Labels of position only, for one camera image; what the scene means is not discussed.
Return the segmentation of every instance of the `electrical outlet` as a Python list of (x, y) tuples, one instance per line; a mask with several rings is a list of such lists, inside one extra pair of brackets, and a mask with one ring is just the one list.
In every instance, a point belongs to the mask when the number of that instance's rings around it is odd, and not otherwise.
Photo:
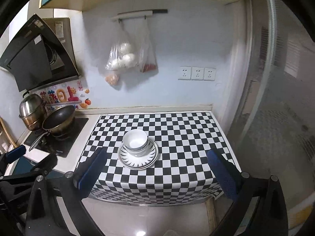
[(192, 75), (192, 68), (191, 67), (180, 67), (179, 68), (179, 80), (190, 80)]
[(204, 68), (193, 67), (192, 68), (192, 80), (203, 80), (204, 79)]
[(205, 81), (214, 81), (215, 80), (215, 68), (205, 68), (204, 69), (204, 80)]

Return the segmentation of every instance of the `table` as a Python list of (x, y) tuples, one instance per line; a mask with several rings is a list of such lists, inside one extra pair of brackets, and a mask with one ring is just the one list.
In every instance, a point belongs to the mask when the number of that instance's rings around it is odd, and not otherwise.
[[(130, 170), (118, 160), (122, 137), (131, 129), (144, 130), (156, 142), (159, 157), (152, 167)], [(107, 149), (107, 162), (91, 193), (109, 201), (172, 205), (218, 197), (222, 189), (207, 163), (210, 149), (238, 167), (211, 111), (102, 115), (79, 162), (98, 147)]]

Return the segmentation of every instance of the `stacked plate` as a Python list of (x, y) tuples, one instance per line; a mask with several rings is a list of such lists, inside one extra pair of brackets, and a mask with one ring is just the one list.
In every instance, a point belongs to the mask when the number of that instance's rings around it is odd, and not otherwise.
[(130, 153), (125, 144), (118, 149), (118, 159), (126, 167), (132, 170), (143, 170), (152, 166), (158, 158), (158, 146), (156, 143), (148, 139), (148, 147), (146, 153), (141, 157), (136, 157)]

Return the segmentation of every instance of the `pot lid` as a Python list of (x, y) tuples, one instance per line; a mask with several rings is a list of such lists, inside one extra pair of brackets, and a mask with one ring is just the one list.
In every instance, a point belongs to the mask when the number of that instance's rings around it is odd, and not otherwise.
[(20, 117), (25, 117), (30, 115), (32, 112), (36, 110), (43, 103), (41, 97), (37, 94), (31, 94), (23, 99), (19, 106), (19, 114)]

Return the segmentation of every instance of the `blue gripper pad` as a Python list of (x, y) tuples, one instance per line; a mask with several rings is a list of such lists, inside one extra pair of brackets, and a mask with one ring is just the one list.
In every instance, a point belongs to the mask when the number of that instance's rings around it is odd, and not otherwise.
[(81, 162), (73, 175), (73, 184), (82, 198), (87, 198), (107, 161), (107, 148), (97, 148), (91, 157)]
[(207, 158), (209, 167), (225, 195), (236, 201), (238, 191), (241, 187), (240, 172), (216, 150), (209, 150)]
[(24, 145), (20, 145), (19, 147), (13, 149), (12, 151), (6, 153), (5, 161), (7, 163), (12, 163), (22, 157), (26, 153), (26, 148)]

